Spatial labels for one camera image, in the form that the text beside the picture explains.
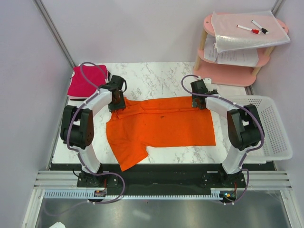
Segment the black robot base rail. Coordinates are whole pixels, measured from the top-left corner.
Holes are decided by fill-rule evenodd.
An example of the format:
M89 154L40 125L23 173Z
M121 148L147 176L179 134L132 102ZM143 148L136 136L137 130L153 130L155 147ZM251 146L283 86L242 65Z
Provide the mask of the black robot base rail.
M121 171L117 164L103 164L104 183L100 188L117 195L178 195L208 194L212 188L241 189L246 185L244 178L233 187L214 187L207 181L206 174L216 173L220 164L139 164ZM67 171L78 179L79 164L52 164L51 171Z

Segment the orange t shirt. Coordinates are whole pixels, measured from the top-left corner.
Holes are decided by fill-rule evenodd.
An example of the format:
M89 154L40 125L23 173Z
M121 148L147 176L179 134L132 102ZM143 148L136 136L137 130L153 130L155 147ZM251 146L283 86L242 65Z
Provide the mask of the orange t shirt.
M112 113L106 136L115 158L126 171L148 157L147 147L215 146L211 112L192 107L190 96L125 100Z

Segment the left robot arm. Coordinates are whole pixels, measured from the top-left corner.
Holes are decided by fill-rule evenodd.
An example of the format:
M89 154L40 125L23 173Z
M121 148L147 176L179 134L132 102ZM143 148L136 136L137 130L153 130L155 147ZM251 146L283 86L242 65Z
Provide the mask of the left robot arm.
M124 91L126 80L113 75L110 82L99 88L81 104L64 108L60 138L67 148L77 153L82 170L77 187L101 187L105 181L103 168L93 148L94 116L105 106L113 113L126 108Z

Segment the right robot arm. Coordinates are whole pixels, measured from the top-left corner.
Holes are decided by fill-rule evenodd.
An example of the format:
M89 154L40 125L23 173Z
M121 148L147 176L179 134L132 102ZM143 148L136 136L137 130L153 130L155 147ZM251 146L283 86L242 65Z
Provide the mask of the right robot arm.
M217 90L209 91L202 79L191 84L192 106L208 109L226 118L231 147L216 173L206 174L212 186L233 187L244 178L241 168L248 151L263 140L265 134L257 108L240 106L223 97Z

